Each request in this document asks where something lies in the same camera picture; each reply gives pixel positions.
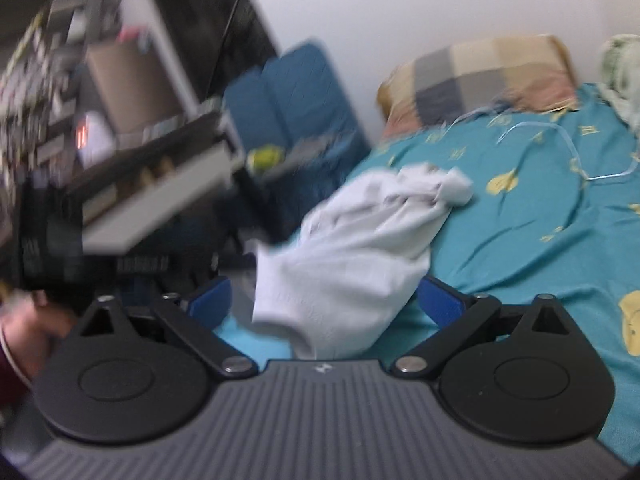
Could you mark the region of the person left hand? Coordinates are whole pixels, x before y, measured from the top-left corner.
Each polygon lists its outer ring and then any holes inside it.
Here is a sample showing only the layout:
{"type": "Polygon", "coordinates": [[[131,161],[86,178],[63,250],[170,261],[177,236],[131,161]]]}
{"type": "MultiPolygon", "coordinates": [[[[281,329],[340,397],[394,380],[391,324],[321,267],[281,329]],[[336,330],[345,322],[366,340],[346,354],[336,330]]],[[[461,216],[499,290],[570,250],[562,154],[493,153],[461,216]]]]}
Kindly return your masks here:
{"type": "Polygon", "coordinates": [[[45,292],[17,292],[1,307],[1,350],[17,378],[27,387],[43,370],[56,343],[77,322],[66,307],[45,292]]]}

